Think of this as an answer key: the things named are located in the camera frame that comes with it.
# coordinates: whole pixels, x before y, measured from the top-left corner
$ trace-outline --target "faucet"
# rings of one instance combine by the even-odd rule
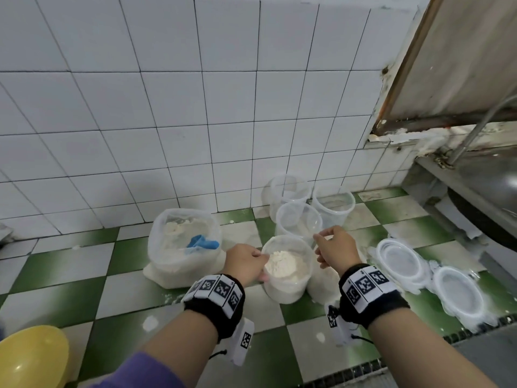
[[[449,166],[453,166],[457,162],[457,160],[463,155],[463,153],[467,150],[470,143],[472,143],[476,136],[479,135],[479,132],[481,132],[485,125],[492,119],[493,116],[495,116],[495,113],[497,113],[500,109],[502,109],[507,104],[513,102],[516,99],[517,94],[511,95],[509,97],[504,98],[501,102],[492,106],[490,110],[488,110],[484,117],[481,119],[481,121],[476,124],[474,129],[470,131],[470,133],[463,140],[463,142],[451,152],[448,158],[445,159],[445,163],[447,163]]]

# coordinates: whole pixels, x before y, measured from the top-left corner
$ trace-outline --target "person's right hand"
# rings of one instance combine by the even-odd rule
[[[360,264],[355,240],[340,226],[333,226],[320,231],[320,234],[313,235],[314,241],[318,244],[316,254],[321,268],[334,268],[339,277],[352,266]]]

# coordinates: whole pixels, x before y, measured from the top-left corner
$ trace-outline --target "hand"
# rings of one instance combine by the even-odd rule
[[[326,240],[325,237],[333,235],[332,239]],[[313,235],[314,241],[318,244],[316,254],[321,268],[334,268],[339,277],[352,266],[360,264],[355,240],[343,228],[334,226],[320,231],[320,234]]]
[[[269,254],[262,254],[257,248],[247,244],[237,244],[226,251],[223,274],[236,278],[243,287],[253,280],[266,281],[267,275],[262,268],[269,260]]]

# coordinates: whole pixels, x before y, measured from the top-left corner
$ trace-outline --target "person's left hand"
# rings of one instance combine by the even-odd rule
[[[237,244],[226,251],[222,274],[228,274],[236,278],[243,287],[253,280],[268,280],[262,271],[269,260],[269,254],[262,254],[257,248],[247,244]]]

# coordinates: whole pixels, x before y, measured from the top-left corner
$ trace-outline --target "purple sleeve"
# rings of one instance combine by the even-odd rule
[[[145,353],[127,359],[109,377],[91,388],[185,388],[165,365]]]

